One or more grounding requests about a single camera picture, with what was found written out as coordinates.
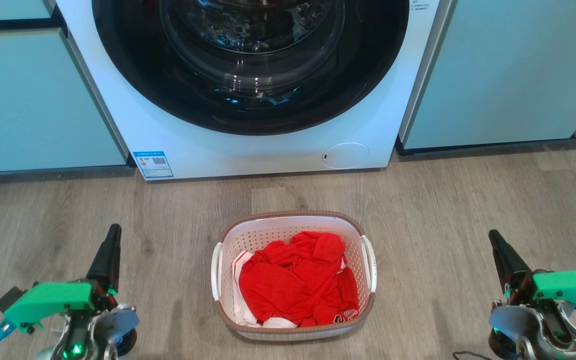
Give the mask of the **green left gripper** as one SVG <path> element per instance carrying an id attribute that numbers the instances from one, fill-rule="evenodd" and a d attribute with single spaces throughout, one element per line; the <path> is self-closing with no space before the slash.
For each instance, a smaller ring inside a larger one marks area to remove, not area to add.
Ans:
<path id="1" fill-rule="evenodd" d="M 121 238 L 122 227 L 112 224 L 86 274 L 87 280 L 96 281 L 112 296 L 119 291 Z M 44 282 L 27 290 L 14 285 L 3 295 L 3 324 L 25 330 L 58 313 L 92 312 L 92 294 L 88 282 Z"/>

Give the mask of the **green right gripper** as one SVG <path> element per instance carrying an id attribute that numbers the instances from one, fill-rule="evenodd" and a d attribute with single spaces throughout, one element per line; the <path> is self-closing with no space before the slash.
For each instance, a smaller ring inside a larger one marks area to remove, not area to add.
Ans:
<path id="1" fill-rule="evenodd" d="M 508 305 L 553 300 L 576 306 L 576 270 L 535 273 L 518 252 L 492 229 L 488 232 L 498 280 Z"/>

